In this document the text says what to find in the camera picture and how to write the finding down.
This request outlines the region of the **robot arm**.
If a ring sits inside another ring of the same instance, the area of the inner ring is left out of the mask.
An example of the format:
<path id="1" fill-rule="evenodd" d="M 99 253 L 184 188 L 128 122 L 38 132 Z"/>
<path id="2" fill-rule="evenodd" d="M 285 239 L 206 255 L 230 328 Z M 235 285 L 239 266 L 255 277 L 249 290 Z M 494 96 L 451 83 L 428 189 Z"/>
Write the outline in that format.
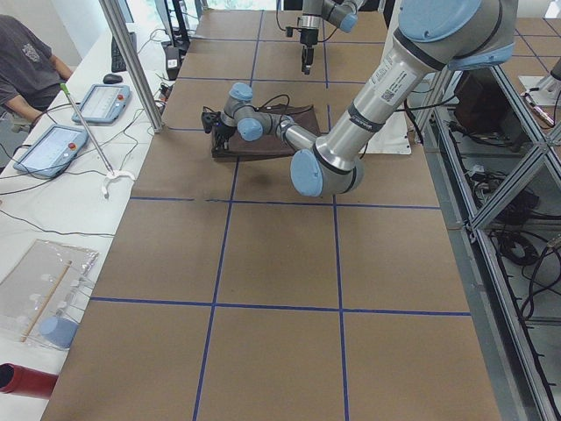
<path id="1" fill-rule="evenodd" d="M 295 151 L 290 176 L 303 196 L 344 194 L 362 181 L 359 152 L 429 73 L 488 68 L 514 51 L 516 1 L 404 1 L 393 46 L 347 110 L 323 136 L 286 114 L 258 111 L 252 88 L 232 85 L 224 109 L 202 119 L 205 132 L 252 142 L 274 135 Z"/>
<path id="2" fill-rule="evenodd" d="M 300 43 L 302 44 L 302 72 L 308 75 L 314 60 L 314 46 L 318 44 L 322 20 L 336 29 L 349 33 L 358 21 L 362 1 L 304 1 L 299 18 Z"/>

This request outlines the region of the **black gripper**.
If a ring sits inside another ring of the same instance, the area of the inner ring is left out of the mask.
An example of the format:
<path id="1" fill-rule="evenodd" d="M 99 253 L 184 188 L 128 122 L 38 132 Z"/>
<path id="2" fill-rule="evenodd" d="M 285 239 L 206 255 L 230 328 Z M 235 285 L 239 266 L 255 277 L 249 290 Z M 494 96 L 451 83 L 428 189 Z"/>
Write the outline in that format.
<path id="1" fill-rule="evenodd" d="M 215 123 L 214 129 L 214 150 L 217 152 L 230 150 L 230 138 L 236 133 L 237 127 L 235 125 L 229 126 L 219 120 Z"/>
<path id="2" fill-rule="evenodd" d="M 309 74 L 314 61 L 314 46 L 318 43 L 319 29 L 317 27 L 300 28 L 300 43 L 302 44 L 302 72 Z"/>

